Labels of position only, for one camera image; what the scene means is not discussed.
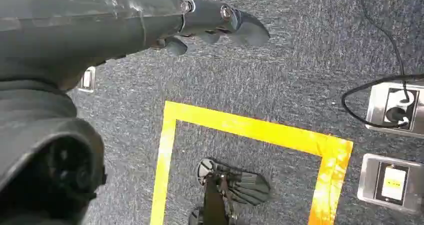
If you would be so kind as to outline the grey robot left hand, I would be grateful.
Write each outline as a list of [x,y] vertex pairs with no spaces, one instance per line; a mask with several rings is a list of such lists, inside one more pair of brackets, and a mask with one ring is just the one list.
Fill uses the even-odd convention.
[[0,222],[79,225],[106,183],[105,147],[68,96],[88,68],[180,37],[250,46],[253,15],[211,0],[0,0]]

